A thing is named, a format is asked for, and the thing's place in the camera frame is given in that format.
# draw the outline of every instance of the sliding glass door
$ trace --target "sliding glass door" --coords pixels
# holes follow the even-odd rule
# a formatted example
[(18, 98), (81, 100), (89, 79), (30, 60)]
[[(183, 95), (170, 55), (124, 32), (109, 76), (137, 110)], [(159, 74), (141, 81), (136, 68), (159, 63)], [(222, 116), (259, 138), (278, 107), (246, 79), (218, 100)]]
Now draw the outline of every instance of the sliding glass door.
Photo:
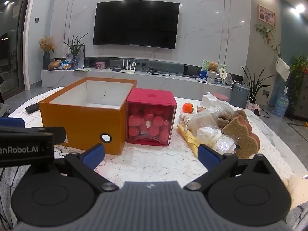
[(0, 0), (0, 91), (4, 99), (24, 90), (22, 44), (28, 0)]

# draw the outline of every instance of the open cardboard box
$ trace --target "open cardboard box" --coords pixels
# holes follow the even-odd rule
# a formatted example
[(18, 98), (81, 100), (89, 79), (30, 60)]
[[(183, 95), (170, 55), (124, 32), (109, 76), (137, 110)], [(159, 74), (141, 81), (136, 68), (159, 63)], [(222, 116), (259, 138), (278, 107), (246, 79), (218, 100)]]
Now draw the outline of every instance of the open cardboard box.
[(39, 103), (43, 125), (63, 126), (64, 146), (87, 150), (104, 143), (106, 154), (120, 155), (126, 140), (126, 99), (136, 84), (136, 80), (83, 78)]

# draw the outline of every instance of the round table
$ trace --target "round table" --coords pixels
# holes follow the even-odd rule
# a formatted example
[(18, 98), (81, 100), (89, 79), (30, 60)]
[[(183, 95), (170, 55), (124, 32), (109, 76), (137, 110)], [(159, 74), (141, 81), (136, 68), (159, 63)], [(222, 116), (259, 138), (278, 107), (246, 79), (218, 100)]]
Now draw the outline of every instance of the round table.
[[(38, 95), (15, 110), (10, 117), (23, 118), (26, 127), (43, 126), (40, 111), (28, 115), (25, 108), (33, 103), (39, 102), (61, 88), (50, 90)], [(186, 102), (193, 103), (194, 107), (200, 105), (200, 101), (176, 98), (177, 110), (174, 126), (168, 147), (147, 146), (126, 143), (120, 156), (105, 155), (104, 160), (98, 165), (95, 171), (114, 182), (119, 187), (125, 181), (178, 181), (183, 187), (200, 175), (207, 172), (207, 169), (193, 155), (189, 146), (177, 129), (179, 114), (182, 105)], [(281, 179), (288, 178), (293, 174), (290, 166), (284, 161), (277, 149), (270, 144), (266, 136), (252, 125), (252, 132), (260, 139), (260, 151), (270, 161)], [(72, 151), (81, 150), (55, 146), (55, 157), (64, 157)]]

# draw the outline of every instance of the hanging vine plant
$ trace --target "hanging vine plant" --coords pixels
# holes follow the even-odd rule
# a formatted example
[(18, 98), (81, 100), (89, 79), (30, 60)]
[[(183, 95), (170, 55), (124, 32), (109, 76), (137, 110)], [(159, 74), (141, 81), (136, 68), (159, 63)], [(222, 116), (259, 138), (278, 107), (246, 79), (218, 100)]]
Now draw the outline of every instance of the hanging vine plant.
[(291, 79), (289, 83), (289, 101), (292, 109), (296, 108), (300, 92), (301, 86), (304, 80), (304, 71), (308, 68), (308, 60), (306, 57), (299, 56), (295, 57), (294, 63), (290, 68)]
[(278, 51), (278, 47), (280, 46), (280, 44), (276, 44), (276, 41), (274, 39), (274, 36), (272, 34), (273, 30), (267, 28), (266, 26), (262, 25), (262, 24), (256, 24), (256, 30), (260, 33), (260, 35), (262, 36), (262, 38), (266, 38), (266, 44), (269, 44), (269, 42), (271, 40), (273, 40), (275, 45), (272, 45), (271, 48), (273, 49), (273, 52), (276, 52), (278, 57), (281, 56), (280, 51)]

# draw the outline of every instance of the orange ball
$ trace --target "orange ball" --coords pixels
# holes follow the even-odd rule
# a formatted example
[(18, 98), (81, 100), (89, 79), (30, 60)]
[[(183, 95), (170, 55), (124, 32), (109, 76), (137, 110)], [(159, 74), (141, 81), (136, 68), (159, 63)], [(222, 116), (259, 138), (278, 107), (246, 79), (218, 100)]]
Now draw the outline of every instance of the orange ball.
[(193, 111), (193, 104), (191, 104), (191, 103), (184, 103), (182, 109), (183, 109), (184, 113), (191, 113)]

